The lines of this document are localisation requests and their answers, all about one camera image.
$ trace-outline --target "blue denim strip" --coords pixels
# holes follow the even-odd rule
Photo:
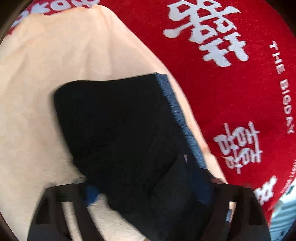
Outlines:
[[[200,168],[207,169],[207,165],[205,163],[205,160],[203,158],[203,155],[201,153],[200,147],[198,143],[196,142],[192,132],[186,125],[186,121],[183,115],[183,112],[179,106],[179,103],[175,97],[174,91],[172,90],[172,87],[170,85],[170,82],[168,81],[168,78],[165,74],[159,74],[155,73],[156,79],[158,81],[159,86],[161,87],[163,91],[163,95],[166,97],[170,104],[170,108],[172,110],[172,113],[175,117],[175,120],[180,125],[183,134],[188,142],[188,145],[192,151],[193,156],[195,157],[198,165]]]

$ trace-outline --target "black cloth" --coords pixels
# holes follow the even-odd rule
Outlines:
[[[54,93],[73,163],[152,241],[197,240],[212,175],[197,165],[157,74],[74,81]]]

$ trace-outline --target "black garment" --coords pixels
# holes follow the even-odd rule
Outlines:
[[[211,216],[212,176],[197,164],[159,76],[74,81],[54,104],[74,164],[112,209],[152,241],[174,240],[190,220],[182,239],[197,240]]]

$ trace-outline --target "red fabric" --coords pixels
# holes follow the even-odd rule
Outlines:
[[[221,7],[215,8],[218,12],[224,11],[226,7],[234,7],[240,11],[224,15],[235,27],[225,33],[217,31],[217,35],[201,43],[197,43],[196,39],[189,41],[193,26],[182,30],[179,36],[169,38],[164,35],[164,30],[175,29],[189,21],[196,22],[194,14],[184,18],[175,14],[172,17],[174,20],[171,20],[168,5],[176,2],[179,0],[101,0],[100,4],[114,11],[174,75],[186,94],[203,136],[211,152],[217,157],[228,182],[237,185],[248,183],[254,189],[265,190],[263,185],[266,183],[268,187],[269,181],[275,180],[273,188],[270,186],[269,192],[266,193],[269,198],[259,198],[269,220],[271,207],[293,180],[296,168],[296,139],[292,120],[295,113],[292,108],[293,98],[296,95],[295,37],[279,14],[263,0],[217,0],[207,1],[205,5],[220,3]],[[196,0],[182,1],[184,4],[178,10],[185,13],[190,8],[188,2],[197,4]],[[200,9],[197,13],[199,16],[209,14],[205,9]],[[216,20],[218,17],[203,21],[202,24],[216,29]],[[220,38],[223,42],[218,48],[227,49],[230,41],[227,40],[229,37],[225,36],[235,32],[241,35],[236,36],[238,41],[246,42],[245,46],[241,47],[241,53],[227,50],[228,53],[224,57],[228,63],[224,61],[217,64],[214,60],[203,60],[208,51],[200,50],[200,46]],[[273,41],[276,42],[278,50],[270,47]],[[278,73],[276,66],[280,64],[284,65],[285,71],[280,72],[279,69]],[[281,89],[280,81],[283,80],[288,81],[288,87],[284,81]],[[226,135],[227,126],[224,123],[228,124],[230,134],[236,128],[242,127],[246,144],[244,145],[245,141],[242,139],[239,146],[237,137],[233,139],[233,144],[238,148],[237,155],[243,148],[250,148],[244,149],[247,155],[251,154],[251,150],[255,153],[262,151],[260,158],[255,158],[254,162],[245,162],[240,168],[240,174],[239,169],[231,169],[226,165],[225,158],[235,157],[233,150],[223,154],[218,143],[214,141],[215,137]],[[257,142],[254,136],[247,140],[248,132],[245,129],[251,132],[252,124],[254,129],[259,131],[256,134]]]

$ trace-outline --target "beige fabric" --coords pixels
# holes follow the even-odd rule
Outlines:
[[[111,80],[152,72],[168,74],[209,170],[225,180],[176,80],[106,7],[73,8],[51,16],[31,14],[6,36],[0,46],[0,210],[20,241],[26,240],[45,185],[70,183],[80,176],[69,164],[55,122],[52,91],[73,80]],[[90,211],[107,241],[144,239],[108,209],[104,197]],[[72,232],[74,240],[79,240],[77,230]]]

